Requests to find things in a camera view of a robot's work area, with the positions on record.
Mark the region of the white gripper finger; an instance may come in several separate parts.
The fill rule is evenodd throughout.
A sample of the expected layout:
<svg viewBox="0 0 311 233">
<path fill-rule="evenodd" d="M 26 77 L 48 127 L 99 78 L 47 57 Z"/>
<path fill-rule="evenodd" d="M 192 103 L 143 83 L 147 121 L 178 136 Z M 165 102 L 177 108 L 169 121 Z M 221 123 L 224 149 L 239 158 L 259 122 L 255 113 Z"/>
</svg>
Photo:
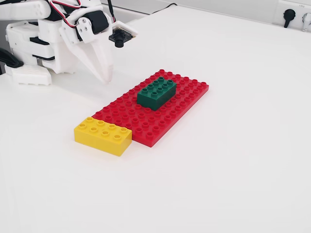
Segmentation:
<svg viewBox="0 0 311 233">
<path fill-rule="evenodd" d="M 62 24 L 59 31 L 68 47 L 94 75 L 108 83 L 108 29 L 94 34 L 89 24 L 82 24 L 78 30 Z"/>
<path fill-rule="evenodd" d="M 110 47 L 110 41 L 105 44 L 96 43 L 77 45 L 80 54 L 78 55 L 81 62 L 103 83 L 112 80 L 113 60 Z"/>
</svg>

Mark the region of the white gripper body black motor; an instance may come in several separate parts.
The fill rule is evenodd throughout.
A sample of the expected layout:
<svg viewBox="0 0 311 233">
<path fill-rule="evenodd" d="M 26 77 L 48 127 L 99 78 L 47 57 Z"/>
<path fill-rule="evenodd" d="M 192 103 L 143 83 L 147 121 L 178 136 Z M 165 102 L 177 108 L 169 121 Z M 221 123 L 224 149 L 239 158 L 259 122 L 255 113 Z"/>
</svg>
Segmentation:
<svg viewBox="0 0 311 233">
<path fill-rule="evenodd" d="M 68 45 L 106 43 L 112 33 L 111 19 L 102 9 L 74 10 L 59 31 Z"/>
</svg>

